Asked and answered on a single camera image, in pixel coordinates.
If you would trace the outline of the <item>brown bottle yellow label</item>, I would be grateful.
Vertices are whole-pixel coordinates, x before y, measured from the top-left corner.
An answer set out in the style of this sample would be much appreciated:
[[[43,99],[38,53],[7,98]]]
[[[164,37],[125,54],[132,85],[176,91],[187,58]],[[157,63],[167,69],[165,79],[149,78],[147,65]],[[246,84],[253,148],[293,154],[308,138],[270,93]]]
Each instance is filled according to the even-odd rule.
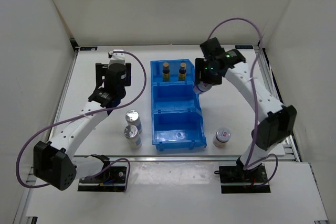
[[[178,81],[185,81],[186,78],[186,63],[182,62],[178,71]]]
[[[170,65],[168,62],[163,63],[162,79],[163,79],[163,82],[170,81]]]

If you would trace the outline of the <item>red-label lid jar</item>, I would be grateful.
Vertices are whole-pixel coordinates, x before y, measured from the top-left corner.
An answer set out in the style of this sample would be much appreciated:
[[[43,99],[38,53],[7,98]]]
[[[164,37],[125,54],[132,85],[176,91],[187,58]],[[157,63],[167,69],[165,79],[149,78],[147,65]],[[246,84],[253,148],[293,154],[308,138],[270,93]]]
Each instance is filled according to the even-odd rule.
[[[209,83],[204,83],[204,82],[200,82],[198,84],[194,84],[193,86],[193,90],[196,94],[200,95],[203,94],[207,91],[209,91],[212,88],[212,84]]]
[[[213,144],[218,147],[222,148],[226,145],[226,143],[230,140],[231,132],[227,128],[220,128],[216,131],[213,137]]]

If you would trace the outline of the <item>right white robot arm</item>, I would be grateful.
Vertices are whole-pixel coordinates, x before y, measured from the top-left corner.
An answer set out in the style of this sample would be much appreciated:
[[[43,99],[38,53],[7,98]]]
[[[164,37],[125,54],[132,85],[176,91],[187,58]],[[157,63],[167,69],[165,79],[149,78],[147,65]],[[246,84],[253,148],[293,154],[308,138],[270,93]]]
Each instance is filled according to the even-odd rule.
[[[239,50],[225,51],[217,38],[203,42],[200,49],[203,57],[195,59],[195,93],[205,93],[226,79],[255,113],[252,143],[238,159],[236,168],[236,177],[247,182],[254,177],[255,168],[267,158],[270,151],[292,134],[297,110],[276,99],[253,76],[246,58]]]

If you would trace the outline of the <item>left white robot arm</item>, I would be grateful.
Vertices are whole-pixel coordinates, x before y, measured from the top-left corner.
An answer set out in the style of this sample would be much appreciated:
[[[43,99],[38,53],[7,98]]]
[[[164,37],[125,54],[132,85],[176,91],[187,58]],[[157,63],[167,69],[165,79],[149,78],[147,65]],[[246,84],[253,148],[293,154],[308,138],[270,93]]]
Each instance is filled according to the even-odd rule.
[[[104,155],[92,154],[83,162],[73,160],[87,136],[125,97],[125,89],[131,85],[131,64],[112,63],[103,76],[81,110],[80,118],[71,121],[47,143],[39,141],[34,146],[34,175],[61,191],[76,179],[92,176],[105,182],[110,176],[107,167],[110,161]]]

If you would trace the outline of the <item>left blue corner label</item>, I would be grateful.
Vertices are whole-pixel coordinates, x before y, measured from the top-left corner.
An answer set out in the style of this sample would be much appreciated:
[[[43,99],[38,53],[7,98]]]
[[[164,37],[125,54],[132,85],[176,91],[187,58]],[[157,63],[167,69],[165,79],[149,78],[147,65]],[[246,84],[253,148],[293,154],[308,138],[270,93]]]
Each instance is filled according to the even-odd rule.
[[[96,51],[98,50],[98,47],[80,47],[80,51]]]

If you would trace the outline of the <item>blue corner label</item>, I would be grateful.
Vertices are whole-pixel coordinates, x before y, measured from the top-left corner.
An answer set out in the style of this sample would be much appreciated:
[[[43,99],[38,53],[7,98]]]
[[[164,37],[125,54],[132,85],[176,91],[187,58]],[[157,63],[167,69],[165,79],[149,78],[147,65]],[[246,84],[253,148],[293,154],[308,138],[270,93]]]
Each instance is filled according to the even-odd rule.
[[[98,47],[80,47],[80,51],[96,51],[98,50]]]
[[[235,48],[238,50],[252,50],[254,49],[253,45],[235,45]]]

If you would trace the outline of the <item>right blue corner label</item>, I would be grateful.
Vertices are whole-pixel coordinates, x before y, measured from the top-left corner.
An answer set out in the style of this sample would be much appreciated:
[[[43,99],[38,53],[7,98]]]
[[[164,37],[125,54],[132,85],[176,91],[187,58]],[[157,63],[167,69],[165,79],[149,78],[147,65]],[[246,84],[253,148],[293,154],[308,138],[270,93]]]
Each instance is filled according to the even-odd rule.
[[[252,50],[254,49],[253,45],[235,45],[235,48],[238,50]]]

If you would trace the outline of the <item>rear silver-lid white jar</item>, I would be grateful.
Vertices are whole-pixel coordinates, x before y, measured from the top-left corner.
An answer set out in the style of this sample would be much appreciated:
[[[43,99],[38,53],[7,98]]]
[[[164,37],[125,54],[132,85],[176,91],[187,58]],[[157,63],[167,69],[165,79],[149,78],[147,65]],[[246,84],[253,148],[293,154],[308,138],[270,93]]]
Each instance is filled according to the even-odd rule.
[[[128,110],[125,114],[125,120],[128,125],[134,125],[138,129],[138,132],[142,133],[142,123],[137,110]]]

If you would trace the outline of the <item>silver-lid white jar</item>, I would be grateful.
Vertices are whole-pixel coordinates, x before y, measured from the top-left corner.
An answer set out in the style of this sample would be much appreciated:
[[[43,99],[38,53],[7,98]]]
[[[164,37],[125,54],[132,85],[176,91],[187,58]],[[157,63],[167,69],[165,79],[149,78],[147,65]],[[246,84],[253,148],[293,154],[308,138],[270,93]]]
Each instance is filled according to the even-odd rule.
[[[142,133],[142,123],[137,110],[128,110],[125,114],[125,120],[128,125],[134,125],[138,129],[138,132]]]
[[[142,146],[140,133],[134,125],[127,125],[124,128],[124,136],[132,149],[139,149]]]

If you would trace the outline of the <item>blue three-compartment plastic bin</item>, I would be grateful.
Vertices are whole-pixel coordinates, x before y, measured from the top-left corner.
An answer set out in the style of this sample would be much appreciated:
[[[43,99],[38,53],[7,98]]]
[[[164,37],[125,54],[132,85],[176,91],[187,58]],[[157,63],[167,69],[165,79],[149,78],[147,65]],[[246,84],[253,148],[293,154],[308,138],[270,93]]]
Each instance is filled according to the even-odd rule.
[[[170,81],[163,82],[163,63],[170,65]],[[185,81],[178,81],[186,63]],[[188,59],[150,62],[152,145],[158,151],[205,148],[207,141],[199,96],[193,90],[195,67]]]

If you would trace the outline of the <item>front silver-lid white jar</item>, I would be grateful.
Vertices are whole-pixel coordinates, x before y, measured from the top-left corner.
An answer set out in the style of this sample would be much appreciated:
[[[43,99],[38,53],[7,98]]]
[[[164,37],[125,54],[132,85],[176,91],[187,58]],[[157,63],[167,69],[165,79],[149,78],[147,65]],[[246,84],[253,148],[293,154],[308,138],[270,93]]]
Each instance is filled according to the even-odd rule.
[[[124,128],[124,136],[132,149],[139,149],[142,146],[140,133],[134,125],[127,125]]]

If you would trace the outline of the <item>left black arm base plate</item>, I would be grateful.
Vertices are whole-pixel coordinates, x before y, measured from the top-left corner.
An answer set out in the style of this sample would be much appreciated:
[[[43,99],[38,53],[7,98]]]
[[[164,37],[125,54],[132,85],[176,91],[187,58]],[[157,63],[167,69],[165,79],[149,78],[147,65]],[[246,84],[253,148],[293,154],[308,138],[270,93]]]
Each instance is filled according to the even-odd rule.
[[[97,177],[79,180],[77,191],[81,192],[125,192],[128,168],[125,165],[112,165]]]

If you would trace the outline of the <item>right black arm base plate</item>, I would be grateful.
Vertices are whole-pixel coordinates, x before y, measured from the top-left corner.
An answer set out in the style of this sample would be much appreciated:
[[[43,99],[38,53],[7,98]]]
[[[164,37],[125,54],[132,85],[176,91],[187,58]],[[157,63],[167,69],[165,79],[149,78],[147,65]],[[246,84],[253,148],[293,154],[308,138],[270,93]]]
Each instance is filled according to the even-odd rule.
[[[271,193],[267,180],[267,173],[264,165],[259,165],[255,171],[242,178],[237,166],[220,166],[214,171],[220,178],[222,194],[266,194]]]

